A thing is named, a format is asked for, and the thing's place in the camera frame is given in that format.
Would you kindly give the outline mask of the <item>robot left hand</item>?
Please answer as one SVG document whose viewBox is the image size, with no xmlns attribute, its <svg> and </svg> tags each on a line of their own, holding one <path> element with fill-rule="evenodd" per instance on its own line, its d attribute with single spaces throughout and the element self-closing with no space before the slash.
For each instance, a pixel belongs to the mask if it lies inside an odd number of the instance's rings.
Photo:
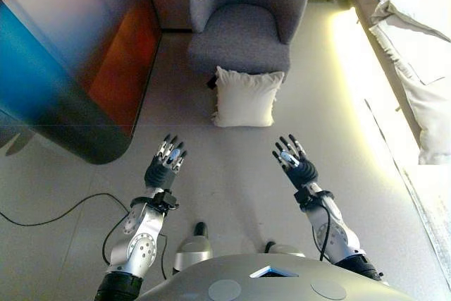
<svg viewBox="0 0 451 301">
<path fill-rule="evenodd" d="M 187 156 L 184 150 L 184 142 L 176 145 L 178 136 L 171 137 L 167 134 L 144 175 L 144 183 L 147 188 L 161 188 L 169 190 L 175 177 L 180 172 L 181 166 Z"/>
</svg>

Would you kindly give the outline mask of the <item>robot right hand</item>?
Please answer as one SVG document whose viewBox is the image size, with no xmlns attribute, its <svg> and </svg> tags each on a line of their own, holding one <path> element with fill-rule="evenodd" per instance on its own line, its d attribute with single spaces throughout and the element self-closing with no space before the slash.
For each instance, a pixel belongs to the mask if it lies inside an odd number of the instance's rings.
<svg viewBox="0 0 451 301">
<path fill-rule="evenodd" d="M 280 136 L 275 146 L 272 155 L 297 190 L 317 181 L 316 167 L 308 160 L 305 149 L 294 135 L 289 134 L 287 138 Z"/>
</svg>

